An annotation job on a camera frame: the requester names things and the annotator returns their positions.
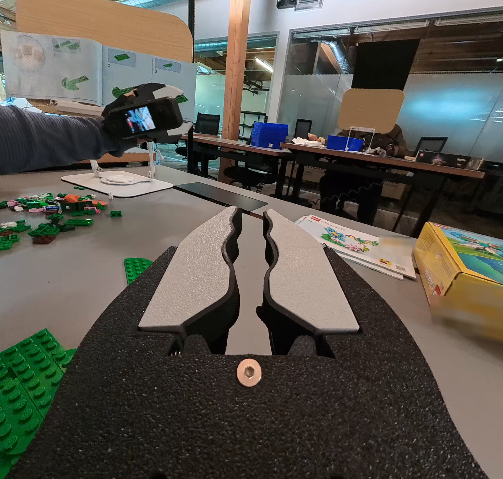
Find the white instruction booklet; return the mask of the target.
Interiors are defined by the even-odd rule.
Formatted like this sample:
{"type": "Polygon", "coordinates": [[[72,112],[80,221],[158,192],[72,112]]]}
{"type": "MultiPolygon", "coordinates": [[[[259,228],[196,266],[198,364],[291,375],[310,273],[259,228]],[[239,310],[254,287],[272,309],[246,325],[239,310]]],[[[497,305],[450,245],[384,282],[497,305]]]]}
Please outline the white instruction booklet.
{"type": "Polygon", "coordinates": [[[325,248],[330,248],[347,262],[354,262],[360,266],[376,270],[387,276],[401,280],[403,277],[411,280],[416,279],[415,269],[412,263],[412,258],[399,258],[398,261],[380,257],[379,254],[372,252],[356,251],[351,249],[343,249],[338,246],[324,245],[325,248]]]}

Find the flower print instruction booklet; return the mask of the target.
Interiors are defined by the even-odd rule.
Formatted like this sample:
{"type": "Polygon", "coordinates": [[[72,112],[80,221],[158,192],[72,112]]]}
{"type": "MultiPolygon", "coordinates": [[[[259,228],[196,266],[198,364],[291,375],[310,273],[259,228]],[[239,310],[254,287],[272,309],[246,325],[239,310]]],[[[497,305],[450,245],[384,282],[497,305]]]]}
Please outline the flower print instruction booklet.
{"type": "Polygon", "coordinates": [[[303,216],[295,221],[295,224],[340,255],[381,266],[391,267],[393,264],[380,256],[378,237],[335,224],[315,215],[303,216]]]}

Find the wooden pillar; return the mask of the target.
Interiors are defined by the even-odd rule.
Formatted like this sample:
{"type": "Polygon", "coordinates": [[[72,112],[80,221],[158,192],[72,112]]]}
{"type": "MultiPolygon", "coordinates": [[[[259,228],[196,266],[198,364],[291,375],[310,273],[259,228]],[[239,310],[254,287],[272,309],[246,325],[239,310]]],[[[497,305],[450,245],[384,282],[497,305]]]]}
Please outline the wooden pillar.
{"type": "Polygon", "coordinates": [[[238,139],[251,0],[230,0],[222,139],[238,139]]]}

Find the yellow lego box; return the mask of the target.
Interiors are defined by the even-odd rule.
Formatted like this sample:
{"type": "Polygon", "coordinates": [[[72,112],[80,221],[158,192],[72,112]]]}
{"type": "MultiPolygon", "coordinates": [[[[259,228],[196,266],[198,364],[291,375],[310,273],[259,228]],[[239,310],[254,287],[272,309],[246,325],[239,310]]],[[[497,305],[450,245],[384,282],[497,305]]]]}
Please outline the yellow lego box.
{"type": "Polygon", "coordinates": [[[431,316],[502,342],[502,240],[427,222],[413,251],[431,316]]]}

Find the blue bin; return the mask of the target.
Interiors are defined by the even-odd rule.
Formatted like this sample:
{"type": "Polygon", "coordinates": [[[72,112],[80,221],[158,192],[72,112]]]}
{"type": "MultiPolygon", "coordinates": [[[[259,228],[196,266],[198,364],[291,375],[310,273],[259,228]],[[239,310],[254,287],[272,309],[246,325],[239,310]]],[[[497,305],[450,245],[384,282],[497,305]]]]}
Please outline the blue bin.
{"type": "Polygon", "coordinates": [[[364,146],[364,140],[342,135],[329,135],[326,139],[326,148],[349,152],[360,152],[364,146]]]}

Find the black wall panel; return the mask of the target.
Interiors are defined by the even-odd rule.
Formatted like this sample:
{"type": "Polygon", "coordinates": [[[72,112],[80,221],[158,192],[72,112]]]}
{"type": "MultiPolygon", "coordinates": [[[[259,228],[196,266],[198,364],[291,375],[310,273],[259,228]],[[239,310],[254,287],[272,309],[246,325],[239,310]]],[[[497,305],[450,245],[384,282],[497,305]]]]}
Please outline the black wall panel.
{"type": "Polygon", "coordinates": [[[360,42],[351,87],[403,91],[419,43],[420,39],[360,42]]]}

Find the green lego plate assembly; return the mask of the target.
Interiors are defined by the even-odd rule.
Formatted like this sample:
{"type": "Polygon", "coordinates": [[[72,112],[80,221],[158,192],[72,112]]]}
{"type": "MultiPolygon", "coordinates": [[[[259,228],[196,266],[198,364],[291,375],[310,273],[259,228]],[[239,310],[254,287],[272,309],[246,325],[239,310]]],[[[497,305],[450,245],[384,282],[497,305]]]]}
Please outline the green lego plate assembly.
{"type": "Polygon", "coordinates": [[[75,352],[48,329],[1,351],[1,478],[34,439],[75,352]]]}

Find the small silver duct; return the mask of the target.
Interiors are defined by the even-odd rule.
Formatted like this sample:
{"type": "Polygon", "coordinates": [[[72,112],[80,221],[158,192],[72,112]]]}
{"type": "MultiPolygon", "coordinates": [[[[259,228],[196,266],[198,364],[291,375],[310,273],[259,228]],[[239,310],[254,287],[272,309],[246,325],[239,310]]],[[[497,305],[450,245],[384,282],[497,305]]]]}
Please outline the small silver duct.
{"type": "Polygon", "coordinates": [[[327,61],[339,74],[353,74],[355,67],[349,59],[349,54],[339,38],[320,40],[318,42],[327,61]]]}

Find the person's left forearm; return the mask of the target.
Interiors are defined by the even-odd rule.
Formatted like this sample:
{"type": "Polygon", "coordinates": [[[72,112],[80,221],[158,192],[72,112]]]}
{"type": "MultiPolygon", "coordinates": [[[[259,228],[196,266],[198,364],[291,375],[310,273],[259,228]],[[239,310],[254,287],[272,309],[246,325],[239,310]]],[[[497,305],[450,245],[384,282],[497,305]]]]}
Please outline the person's left forearm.
{"type": "Polygon", "coordinates": [[[126,149],[124,141],[104,130],[101,119],[1,107],[1,175],[68,166],[105,154],[120,157],[126,149]]]}

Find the green half-round lego plate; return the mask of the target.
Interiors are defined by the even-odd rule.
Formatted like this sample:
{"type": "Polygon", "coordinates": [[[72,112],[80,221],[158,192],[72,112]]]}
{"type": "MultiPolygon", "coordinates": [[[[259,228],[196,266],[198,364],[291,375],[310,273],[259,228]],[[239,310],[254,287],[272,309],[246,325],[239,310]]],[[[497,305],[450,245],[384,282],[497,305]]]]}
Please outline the green half-round lego plate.
{"type": "Polygon", "coordinates": [[[138,276],[144,273],[152,264],[153,261],[146,258],[125,258],[124,270],[127,285],[133,283],[138,276]]]}

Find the black table inset panel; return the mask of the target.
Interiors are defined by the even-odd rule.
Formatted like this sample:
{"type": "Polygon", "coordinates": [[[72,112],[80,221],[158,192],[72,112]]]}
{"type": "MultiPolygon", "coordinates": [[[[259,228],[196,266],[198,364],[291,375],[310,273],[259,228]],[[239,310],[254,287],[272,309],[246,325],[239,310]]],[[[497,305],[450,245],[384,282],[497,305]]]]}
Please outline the black table inset panel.
{"type": "Polygon", "coordinates": [[[173,188],[195,197],[219,204],[221,206],[233,206],[241,208],[244,212],[247,213],[254,212],[268,205],[267,202],[227,191],[225,189],[221,189],[217,186],[209,185],[203,182],[186,183],[176,185],[173,188]]]}

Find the pile of small lego pieces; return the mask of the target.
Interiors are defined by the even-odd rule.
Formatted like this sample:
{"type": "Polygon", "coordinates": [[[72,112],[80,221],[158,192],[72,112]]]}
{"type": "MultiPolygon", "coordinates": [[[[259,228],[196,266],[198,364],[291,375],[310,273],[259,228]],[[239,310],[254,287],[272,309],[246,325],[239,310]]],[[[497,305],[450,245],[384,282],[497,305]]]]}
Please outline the pile of small lego pieces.
{"type": "Polygon", "coordinates": [[[60,235],[91,227],[95,216],[122,217],[121,211],[109,210],[107,200],[85,194],[84,187],[74,190],[76,194],[43,192],[1,200],[1,214],[15,216],[1,219],[1,252],[12,250],[23,237],[35,246],[52,244],[60,235]]]}

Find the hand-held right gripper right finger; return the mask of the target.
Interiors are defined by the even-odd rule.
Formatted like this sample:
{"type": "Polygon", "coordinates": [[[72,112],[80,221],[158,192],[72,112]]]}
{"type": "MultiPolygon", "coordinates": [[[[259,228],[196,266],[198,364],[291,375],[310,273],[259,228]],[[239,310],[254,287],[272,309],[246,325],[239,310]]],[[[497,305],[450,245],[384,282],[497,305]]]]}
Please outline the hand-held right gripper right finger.
{"type": "Polygon", "coordinates": [[[321,243],[274,210],[263,213],[263,301],[256,309],[273,355],[287,355],[310,337],[318,355],[330,355],[326,336],[355,335],[360,325],[321,243]]]}

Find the long table with black legs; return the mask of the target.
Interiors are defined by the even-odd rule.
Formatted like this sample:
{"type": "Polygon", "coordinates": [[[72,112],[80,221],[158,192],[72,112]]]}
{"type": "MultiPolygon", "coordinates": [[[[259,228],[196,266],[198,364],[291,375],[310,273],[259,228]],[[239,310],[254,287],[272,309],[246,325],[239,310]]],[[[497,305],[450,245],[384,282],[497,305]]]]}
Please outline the long table with black legs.
{"type": "Polygon", "coordinates": [[[241,184],[248,190],[276,183],[273,196],[282,198],[287,163],[294,161],[291,151],[283,148],[257,147],[237,140],[202,134],[183,136],[182,139],[186,140],[187,144],[192,143],[192,150],[188,152],[187,157],[193,158],[196,153],[200,155],[200,159],[195,159],[195,163],[201,162],[202,176],[208,176],[209,158],[216,156],[220,158],[221,165],[224,164],[224,160],[231,161],[231,164],[224,165],[225,178],[241,184]]]}
{"type": "Polygon", "coordinates": [[[485,176],[484,172],[478,170],[439,166],[390,156],[368,155],[295,143],[281,143],[281,147],[292,152],[298,165],[292,199],[297,199],[299,196],[306,166],[431,190],[431,195],[411,232],[411,236],[415,238],[430,220],[440,193],[451,177],[482,180],[485,176]]]}

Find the stack of blue bins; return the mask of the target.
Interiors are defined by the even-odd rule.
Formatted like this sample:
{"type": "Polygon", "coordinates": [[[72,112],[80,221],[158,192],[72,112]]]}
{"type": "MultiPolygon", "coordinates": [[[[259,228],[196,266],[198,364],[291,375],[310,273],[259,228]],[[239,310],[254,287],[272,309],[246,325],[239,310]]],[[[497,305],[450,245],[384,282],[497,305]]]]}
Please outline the stack of blue bins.
{"type": "Polygon", "coordinates": [[[287,135],[287,124],[255,122],[250,144],[258,148],[281,150],[281,143],[286,142],[287,135]]]}

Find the black lego box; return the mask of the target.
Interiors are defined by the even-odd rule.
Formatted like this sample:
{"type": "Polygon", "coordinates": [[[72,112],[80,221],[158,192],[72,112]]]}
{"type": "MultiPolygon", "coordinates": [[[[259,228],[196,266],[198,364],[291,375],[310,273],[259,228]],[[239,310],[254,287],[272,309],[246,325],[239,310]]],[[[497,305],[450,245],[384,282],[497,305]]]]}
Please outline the black lego box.
{"type": "Polygon", "coordinates": [[[437,166],[477,171],[483,169],[487,164],[487,161],[480,157],[437,153],[429,150],[420,150],[415,157],[415,161],[437,166]]]}

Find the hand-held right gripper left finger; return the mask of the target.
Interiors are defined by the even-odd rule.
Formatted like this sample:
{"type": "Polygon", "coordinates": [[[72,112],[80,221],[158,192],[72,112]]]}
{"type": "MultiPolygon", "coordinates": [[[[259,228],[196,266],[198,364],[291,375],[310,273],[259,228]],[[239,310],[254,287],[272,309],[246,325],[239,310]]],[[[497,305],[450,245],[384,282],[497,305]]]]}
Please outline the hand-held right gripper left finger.
{"type": "Polygon", "coordinates": [[[138,327],[172,333],[185,342],[200,335],[213,354],[225,354],[240,310],[234,262],[242,209],[224,209],[187,235],[162,276],[138,327]]]}

